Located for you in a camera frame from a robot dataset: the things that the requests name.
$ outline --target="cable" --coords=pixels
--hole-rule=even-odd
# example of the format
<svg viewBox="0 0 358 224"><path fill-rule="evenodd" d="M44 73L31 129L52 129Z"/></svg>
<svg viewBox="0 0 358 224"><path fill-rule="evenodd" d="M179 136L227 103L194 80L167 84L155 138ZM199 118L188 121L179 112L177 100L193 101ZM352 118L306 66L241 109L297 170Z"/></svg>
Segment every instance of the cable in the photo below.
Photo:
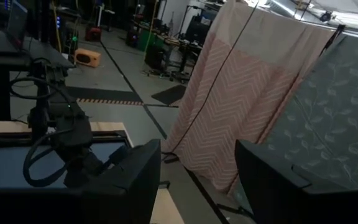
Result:
<svg viewBox="0 0 358 224"><path fill-rule="evenodd" d="M311 3L311 0L309 0L309 3L308 3L308 5L306 6L305 10L303 11L302 16L300 17L299 21L302 20L303 16L305 15L305 12L306 12L306 11L308 10L308 8L309 8L310 3Z"/></svg>
<svg viewBox="0 0 358 224"><path fill-rule="evenodd" d="M19 76L20 76L21 73L22 73L22 72L20 71L20 72L16 75L15 79L16 79L16 78L19 78ZM24 85L24 86L14 85L14 87L17 87L17 88L27 88L27 87L30 87L30 86L34 86L34 84Z"/></svg>
<svg viewBox="0 0 358 224"><path fill-rule="evenodd" d="M21 121L21 120L19 120L19 119L12 119L11 121L13 121L13 122L19 122L19 123L22 123L22 124L28 124L27 122Z"/></svg>
<svg viewBox="0 0 358 224"><path fill-rule="evenodd" d="M43 85L47 85L50 88L53 88L55 91L52 93L48 93L46 95L42 95L42 96L24 96L24 95L20 95L18 93L16 93L13 89L12 86L13 84L17 83L17 82L24 82L24 81L33 81L35 83L41 83ZM69 96L67 96L64 92L61 91L61 89L59 89L57 86L46 82L45 80L39 79L39 78L33 78L33 77L27 77L27 78L18 78L15 80L12 80L10 82L11 85L11 93L14 96L17 96L19 98L23 98L23 99L29 99L29 100L41 100L41 99L47 99L50 96L52 96L55 93L59 93L61 94L61 96L65 99L65 101L68 104L68 107L70 108L70 111L72 113L72 115L74 116L74 111L73 111L73 105L71 104L70 100L69 100ZM35 154L35 152L37 151L38 147L41 145L41 143L43 143L46 139L52 137L52 136L56 136L59 134L65 134L65 133L69 133L71 131L73 131L75 128L75 119L73 120L73 124L72 127L70 129L66 129L66 130L62 130L62 131L56 131L54 133L50 133L50 134L46 134L43 137L41 137L40 139L38 139L30 148L30 150L28 151L24 163L23 163L23 176L25 178L25 180L27 181L27 183L29 183L31 186L33 187L46 187L50 184L52 184L53 182L55 182L56 180L58 180L63 174L64 172L67 170L68 166L71 164L72 161L74 161L76 158L74 158L72 161L67 162L61 169L57 170L56 172L54 172L53 174L49 175L46 178L43 179L39 179L39 180L34 180L31 178L30 176L30 167L32 164L34 164L37 160L41 159L43 156L46 156L48 153L50 153L50 150L47 150L45 152L41 153L41 156L35 156L33 158L33 155Z"/></svg>
<svg viewBox="0 0 358 224"><path fill-rule="evenodd" d="M57 39L57 44L59 47L59 52L61 53L62 52L62 44L60 43L59 29L57 27L57 13L56 13L55 1L52 0L51 2L52 2L52 7L53 7L53 16L55 16L56 39Z"/></svg>
<svg viewBox="0 0 358 224"><path fill-rule="evenodd" d="M232 48L230 49L228 55L227 55L226 58L224 59L224 61L223 61L222 65L221 65L221 67L219 68L218 74L215 76L215 79L214 79L213 82L212 82L211 88L208 90L208 93L207 93L207 95L206 95L206 98L205 98L203 104L201 105L200 110L197 112L196 116L195 116L194 119L191 121L191 123L190 123L189 127L186 129L184 135L180 138L180 140L178 141L178 143L176 144L176 146L172 149L171 153L175 152L175 150L177 149L177 147L179 146L179 144L182 142L183 138L185 138L187 132L190 130L190 128L192 127L192 125L193 125L194 122L196 121L198 115L200 115L201 111L203 110L203 108L204 108L206 102L208 101L208 97L209 97L209 95L211 94L211 91L212 91L212 89L213 89L213 87L214 87L214 84L215 84L216 80L218 79L218 76L221 74L221 70L222 70L223 66L225 65L226 61L228 60L228 58L229 58L231 52L234 50L234 47L236 46L237 42L239 41L241 34L242 34L243 31L246 29L246 27L247 27L247 25L248 25L248 23L249 23L249 21L250 21L252 15L254 14L254 12L255 12L256 7L258 6L258 4L259 4L259 1L258 1L258 3L255 5L255 7L252 9L252 12L251 12L250 16L248 17L247 22L246 22L245 25L243 26L242 30L240 31L239 36L237 37L237 39L236 39L236 41L234 42Z"/></svg>
<svg viewBox="0 0 358 224"><path fill-rule="evenodd" d="M33 40L34 38L33 37L31 37L31 39L30 39L30 43L29 43L29 52L30 52L30 49L31 49L31 43L32 43L32 40Z"/></svg>

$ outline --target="laptop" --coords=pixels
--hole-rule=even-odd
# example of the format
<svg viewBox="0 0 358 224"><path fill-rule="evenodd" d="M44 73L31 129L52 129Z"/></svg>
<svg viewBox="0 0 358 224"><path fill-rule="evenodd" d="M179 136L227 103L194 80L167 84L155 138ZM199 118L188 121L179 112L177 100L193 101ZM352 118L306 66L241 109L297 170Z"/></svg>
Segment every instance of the laptop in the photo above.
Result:
<svg viewBox="0 0 358 224"><path fill-rule="evenodd" d="M7 29L0 31L0 55L17 55L21 52L27 22L27 9L12 1Z"/></svg>

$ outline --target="gray leaf pattern fabric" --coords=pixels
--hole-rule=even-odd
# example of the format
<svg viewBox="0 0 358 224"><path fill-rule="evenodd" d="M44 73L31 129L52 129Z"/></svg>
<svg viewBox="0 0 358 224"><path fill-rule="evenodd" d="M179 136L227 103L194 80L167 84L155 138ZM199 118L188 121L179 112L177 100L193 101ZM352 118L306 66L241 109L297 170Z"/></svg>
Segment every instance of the gray leaf pattern fabric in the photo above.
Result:
<svg viewBox="0 0 358 224"><path fill-rule="evenodd" d="M286 105L264 150L358 189L358 38L341 35ZM234 196L241 193L241 184Z"/></svg>

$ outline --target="black floor mat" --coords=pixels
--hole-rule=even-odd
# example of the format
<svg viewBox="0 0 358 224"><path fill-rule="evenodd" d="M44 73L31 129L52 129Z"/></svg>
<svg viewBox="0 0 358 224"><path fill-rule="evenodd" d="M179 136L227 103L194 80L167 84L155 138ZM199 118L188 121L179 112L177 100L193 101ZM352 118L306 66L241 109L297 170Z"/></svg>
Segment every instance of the black floor mat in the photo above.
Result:
<svg viewBox="0 0 358 224"><path fill-rule="evenodd" d="M67 87L68 94L80 102L139 105L142 100L131 91Z"/></svg>
<svg viewBox="0 0 358 224"><path fill-rule="evenodd" d="M167 90L161 91L152 95L152 98L158 100L159 102L171 105L172 103L182 99L185 94L186 87L183 85L177 85L175 87L169 88Z"/></svg>

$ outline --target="green object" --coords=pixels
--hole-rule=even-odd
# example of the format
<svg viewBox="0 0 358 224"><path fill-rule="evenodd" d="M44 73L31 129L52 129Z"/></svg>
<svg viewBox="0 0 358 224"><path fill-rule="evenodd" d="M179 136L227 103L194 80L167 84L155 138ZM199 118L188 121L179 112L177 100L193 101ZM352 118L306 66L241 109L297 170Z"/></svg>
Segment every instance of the green object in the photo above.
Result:
<svg viewBox="0 0 358 224"><path fill-rule="evenodd" d="M144 29L140 33L139 41L137 43L137 48L143 52L146 50L146 45L147 45L147 41L149 39L149 34L150 34L150 31L144 30ZM157 37L157 35L154 33L150 36L150 42L149 42L149 45L153 45L153 44L157 45L159 47L163 47L163 40L159 39Z"/></svg>

